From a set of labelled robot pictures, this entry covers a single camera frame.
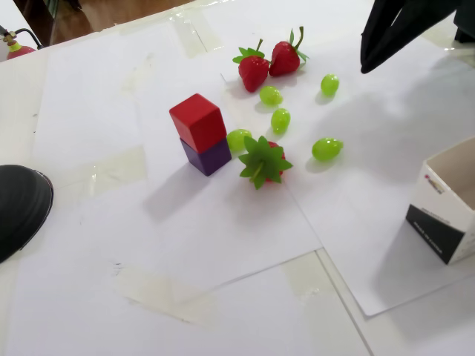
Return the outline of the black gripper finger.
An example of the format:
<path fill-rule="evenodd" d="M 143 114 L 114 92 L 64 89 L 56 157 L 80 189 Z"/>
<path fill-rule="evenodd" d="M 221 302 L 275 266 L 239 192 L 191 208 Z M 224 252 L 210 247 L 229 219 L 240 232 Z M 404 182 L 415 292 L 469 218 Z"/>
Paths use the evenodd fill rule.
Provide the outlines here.
<path fill-rule="evenodd" d="M 404 2 L 401 10 L 370 57 L 371 71 L 457 9 L 457 2 L 451 0 L 399 1 Z"/>
<path fill-rule="evenodd" d="M 403 1 L 375 0 L 368 17 L 366 26 L 361 34 L 361 72 L 371 71 L 370 57 L 376 52 L 377 44 L 381 41 L 387 28 L 391 26 L 401 10 Z"/>

